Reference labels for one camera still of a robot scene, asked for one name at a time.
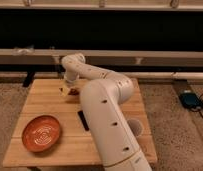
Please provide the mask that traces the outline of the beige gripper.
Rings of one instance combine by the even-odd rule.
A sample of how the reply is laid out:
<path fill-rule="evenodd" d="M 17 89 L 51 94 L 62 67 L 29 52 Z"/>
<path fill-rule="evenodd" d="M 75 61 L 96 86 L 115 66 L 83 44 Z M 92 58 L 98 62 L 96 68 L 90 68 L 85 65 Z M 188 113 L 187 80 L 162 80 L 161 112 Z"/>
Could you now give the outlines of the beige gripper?
<path fill-rule="evenodd" d="M 70 92 L 69 88 L 74 87 L 77 84 L 77 80 L 69 80 L 67 77 L 64 77 L 63 81 L 64 81 L 65 86 L 62 86 L 60 88 L 60 91 L 61 91 L 61 94 L 64 97 L 66 97 Z"/>

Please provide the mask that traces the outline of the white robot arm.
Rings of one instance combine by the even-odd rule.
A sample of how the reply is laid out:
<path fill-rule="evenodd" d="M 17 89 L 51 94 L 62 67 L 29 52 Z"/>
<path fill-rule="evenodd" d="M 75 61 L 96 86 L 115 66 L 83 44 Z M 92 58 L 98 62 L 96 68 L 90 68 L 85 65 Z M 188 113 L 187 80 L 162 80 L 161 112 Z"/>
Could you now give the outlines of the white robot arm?
<path fill-rule="evenodd" d="M 79 77 L 88 79 L 80 91 L 80 106 L 105 171 L 152 171 L 120 109 L 134 94 L 131 79 L 87 64 L 81 53 L 63 57 L 61 64 L 68 87 Z"/>

